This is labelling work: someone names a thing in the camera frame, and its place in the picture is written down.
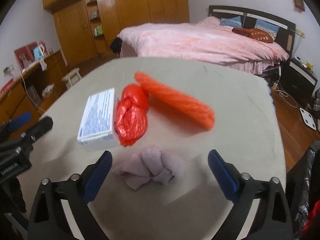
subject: round table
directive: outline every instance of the round table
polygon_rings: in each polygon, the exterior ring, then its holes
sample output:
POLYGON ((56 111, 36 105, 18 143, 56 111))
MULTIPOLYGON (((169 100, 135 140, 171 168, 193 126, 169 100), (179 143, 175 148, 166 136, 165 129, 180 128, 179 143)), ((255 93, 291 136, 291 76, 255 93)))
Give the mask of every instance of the round table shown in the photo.
MULTIPOLYGON (((194 96, 215 111, 216 123, 206 131, 189 117, 150 100, 148 130, 132 147, 108 149, 113 167, 143 147, 169 149, 186 163, 184 178, 168 186, 149 182, 137 191, 111 172, 89 208, 110 239, 211 239, 232 203, 220 190, 209 166, 208 153, 216 149, 240 172, 269 181, 277 176, 285 185, 285 160, 280 131, 266 82, 257 76, 203 62, 166 58, 113 60, 92 71, 63 94, 46 112, 53 129, 34 144, 32 168, 19 180, 28 214, 43 178, 62 181, 82 173, 103 151, 85 152, 77 133, 87 98, 97 92, 122 89, 143 71, 154 79, 194 96)), ((254 201, 239 238, 254 218, 254 201)), ((79 230, 71 223, 75 237, 79 230)))

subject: brown pillow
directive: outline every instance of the brown pillow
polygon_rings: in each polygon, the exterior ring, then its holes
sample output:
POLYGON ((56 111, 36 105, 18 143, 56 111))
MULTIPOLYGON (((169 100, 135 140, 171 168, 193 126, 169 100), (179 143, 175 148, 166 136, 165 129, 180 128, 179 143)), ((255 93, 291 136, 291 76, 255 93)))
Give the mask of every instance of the brown pillow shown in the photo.
POLYGON ((234 33, 265 43, 272 43, 274 41, 274 38, 269 33, 259 29, 233 28, 232 31, 234 33))

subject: pink bedspread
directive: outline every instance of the pink bedspread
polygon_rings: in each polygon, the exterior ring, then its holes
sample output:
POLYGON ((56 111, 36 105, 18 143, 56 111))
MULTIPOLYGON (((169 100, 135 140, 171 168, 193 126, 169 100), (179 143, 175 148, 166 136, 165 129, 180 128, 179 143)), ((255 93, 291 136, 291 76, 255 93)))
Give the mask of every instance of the pink bedspread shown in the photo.
POLYGON ((233 33, 232 27, 212 24, 143 24, 118 35, 138 57, 198 60, 261 74, 289 55, 277 44, 233 33))

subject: pink cloth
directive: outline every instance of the pink cloth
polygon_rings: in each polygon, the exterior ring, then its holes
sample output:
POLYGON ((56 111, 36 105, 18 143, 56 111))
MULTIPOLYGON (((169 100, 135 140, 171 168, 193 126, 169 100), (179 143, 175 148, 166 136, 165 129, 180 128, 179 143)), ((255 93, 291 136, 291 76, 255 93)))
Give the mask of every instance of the pink cloth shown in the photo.
POLYGON ((269 65, 288 59, 277 44, 263 43, 219 26, 214 17, 199 24, 143 24, 118 35, 138 57, 197 60, 261 74, 269 65))
POLYGON ((149 180, 167 185, 183 178, 185 164, 180 157, 170 154, 156 146, 145 147, 140 154, 133 154, 112 171, 124 177, 126 184, 138 189, 149 180))

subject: white stool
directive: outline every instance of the white stool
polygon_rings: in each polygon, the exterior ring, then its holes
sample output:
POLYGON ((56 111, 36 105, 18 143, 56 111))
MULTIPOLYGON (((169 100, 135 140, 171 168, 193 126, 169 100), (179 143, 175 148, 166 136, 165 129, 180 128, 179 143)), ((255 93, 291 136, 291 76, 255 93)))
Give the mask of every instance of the white stool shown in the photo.
POLYGON ((71 70, 66 76, 64 76, 61 81, 66 83, 67 89, 71 88, 74 84, 76 84, 82 76, 79 73, 79 68, 75 68, 71 70))

